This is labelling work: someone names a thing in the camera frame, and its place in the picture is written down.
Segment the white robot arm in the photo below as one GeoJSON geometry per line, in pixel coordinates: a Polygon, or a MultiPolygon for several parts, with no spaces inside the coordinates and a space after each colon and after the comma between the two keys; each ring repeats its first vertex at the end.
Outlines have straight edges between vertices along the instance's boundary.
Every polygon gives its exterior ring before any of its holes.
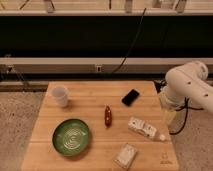
{"type": "Polygon", "coordinates": [[[167,85],[159,93],[162,106],[177,109],[189,98],[213,114],[213,87],[206,83],[207,77],[208,68],[200,61],[170,69],[165,76],[167,85]]]}

